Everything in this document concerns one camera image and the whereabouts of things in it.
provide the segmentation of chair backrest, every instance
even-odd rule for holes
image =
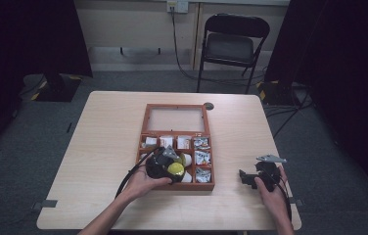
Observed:
[[[206,21],[205,36],[208,31],[234,34],[246,37],[266,38],[269,24],[261,18],[220,13]]]

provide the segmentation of cable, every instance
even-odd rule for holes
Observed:
[[[284,190],[282,188],[282,186],[279,184],[279,182],[276,182],[276,180],[272,177],[271,174],[269,174],[266,171],[266,169],[264,167],[262,167],[261,170],[267,174],[267,176],[275,183],[275,185],[279,188],[279,190],[281,190],[282,194],[284,194],[283,197],[284,197],[284,200],[285,200],[285,205],[287,207],[288,217],[289,217],[289,220],[292,221],[292,209],[291,209],[291,203],[289,202],[288,188],[286,187],[285,181],[282,179],[282,176],[279,175],[279,178],[280,178],[280,180],[282,180],[286,190]]]
[[[276,109],[276,110],[272,110],[272,111],[269,111],[267,114],[266,114],[266,118],[270,118],[272,116],[276,116],[276,115],[281,115],[281,114],[285,114],[285,113],[290,113],[290,112],[294,112],[296,111],[297,109],[300,109],[300,110],[304,110],[308,107],[310,107],[311,105],[313,104],[313,102],[309,102],[309,104],[305,105],[305,106],[299,106],[299,107],[296,107],[296,106],[276,106],[276,107],[263,107],[264,109]],[[274,111],[277,111],[277,110],[281,110],[281,109],[284,109],[286,111],[282,111],[282,112],[278,112],[278,113],[273,113],[273,114],[270,114]]]
[[[128,182],[129,178],[132,176],[132,174],[135,173],[135,171],[141,166],[141,163],[146,160],[155,150],[160,150],[162,147],[156,147],[154,148],[151,152],[149,152],[147,155],[144,156],[144,158],[142,158],[138,164],[136,164],[132,169],[130,169],[128,171],[128,173],[126,174],[126,176],[123,178],[122,182],[119,185],[119,188],[117,188],[117,192],[116,192],[116,196],[115,198],[117,198],[117,196],[119,196],[119,194],[122,192],[123,187],[125,187],[126,182]]]
[[[309,37],[308,38],[312,38],[312,35],[315,33],[315,30],[316,30],[316,27],[317,27],[317,24],[320,22],[320,19],[321,19],[321,16],[322,16],[322,14],[323,14],[323,12],[325,11],[325,9],[326,9],[326,7],[327,7],[327,4],[328,4],[328,1],[326,1],[325,3],[324,3],[324,6],[322,7],[322,10],[320,11],[320,13],[319,13],[319,15],[318,15],[318,18],[317,18],[317,20],[316,20],[316,24],[315,24],[315,26],[313,27],[313,29],[312,29],[312,31],[310,32],[310,34],[309,34]],[[301,55],[300,55],[300,60],[299,60],[299,62],[300,63],[302,63],[302,61],[303,61],[303,58],[305,57],[305,53],[306,53],[306,50],[307,50],[307,48],[309,47],[309,44],[310,44],[310,40],[307,40],[307,42],[306,42],[306,45],[304,46],[304,49],[302,50],[302,53],[301,53]],[[297,76],[297,74],[298,74],[298,72],[299,72],[299,66],[297,66],[297,68],[296,68],[296,71],[295,71],[295,76]],[[307,97],[309,95],[309,90],[307,91],[307,93],[306,93],[306,96],[305,96],[305,98]],[[308,104],[308,105],[306,105],[305,107],[303,107],[304,109],[305,108],[308,108],[310,105],[312,105],[312,103],[313,102],[311,102],[310,104]],[[288,119],[287,119],[287,121],[285,121],[285,123],[278,129],[278,131],[275,133],[275,135],[273,136],[273,138],[275,138],[276,137],[276,135],[279,133],[279,131],[282,129],[282,127],[298,112],[299,110],[296,110],[290,117],[288,117]]]
[[[288,123],[288,121],[297,113],[299,112],[299,110],[302,109],[305,101],[306,101],[306,98],[308,97],[309,95],[309,90],[306,91],[306,95],[305,97],[303,98],[302,102],[300,103],[299,107],[294,111],[293,114],[291,114],[287,120],[285,120],[285,122],[281,125],[281,127],[279,127],[279,129],[275,132],[275,134],[273,135],[273,139],[276,138],[276,136],[279,134],[279,132],[284,128],[284,126]]]
[[[177,37],[176,37],[176,33],[175,33],[175,9],[174,7],[169,7],[169,10],[170,10],[170,13],[171,13],[171,18],[172,18],[172,27],[173,27],[173,39],[174,39],[174,51],[175,51],[175,59],[177,61],[177,66],[179,68],[179,70],[181,71],[182,74],[184,74],[184,76],[192,79],[192,80],[198,80],[199,78],[198,77],[194,77],[190,74],[188,74],[187,72],[185,72],[182,67],[181,67],[181,64],[179,62],[179,59],[178,59],[178,49],[177,49]],[[256,79],[256,78],[260,78],[260,77],[264,77],[264,70],[266,69],[267,67],[263,68],[262,70],[262,75],[258,75],[258,76],[254,76],[253,79]],[[234,86],[246,86],[246,84],[241,84],[241,83],[237,83],[237,82],[234,82],[234,81],[246,81],[248,79],[246,78],[243,78],[243,79],[210,79],[210,78],[203,78],[203,80],[206,80],[206,81],[210,81],[210,82],[215,82],[215,83],[218,83],[218,84],[226,84],[226,85],[234,85]],[[258,83],[262,82],[262,80],[256,82],[256,83],[253,83],[251,84],[251,86],[254,86],[254,85],[257,85]]]

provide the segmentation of chair seat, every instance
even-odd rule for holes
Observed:
[[[253,62],[253,41],[248,37],[211,33],[207,38],[207,59]]]

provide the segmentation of black curtain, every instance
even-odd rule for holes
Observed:
[[[368,175],[368,0],[291,0],[266,78],[309,85],[334,138]]]
[[[0,131],[23,78],[47,71],[92,76],[73,1],[0,0]]]

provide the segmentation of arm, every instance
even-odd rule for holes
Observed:
[[[286,182],[288,180],[288,177],[281,165],[279,166],[279,170],[281,171],[282,180]],[[275,187],[273,192],[269,192],[266,189],[266,186],[264,185],[263,181],[259,177],[256,177],[254,181],[257,185],[257,189],[259,190],[260,197],[264,205],[269,210],[270,214],[273,217],[273,220],[275,221],[276,230],[278,231],[278,234],[279,235],[294,234],[294,227],[292,226],[288,217],[284,192],[281,192],[279,187]]]
[[[107,234],[122,214],[123,210],[135,199],[143,197],[157,186],[171,183],[170,178],[153,179],[147,175],[145,162],[131,176],[125,189],[93,219],[79,234]]]

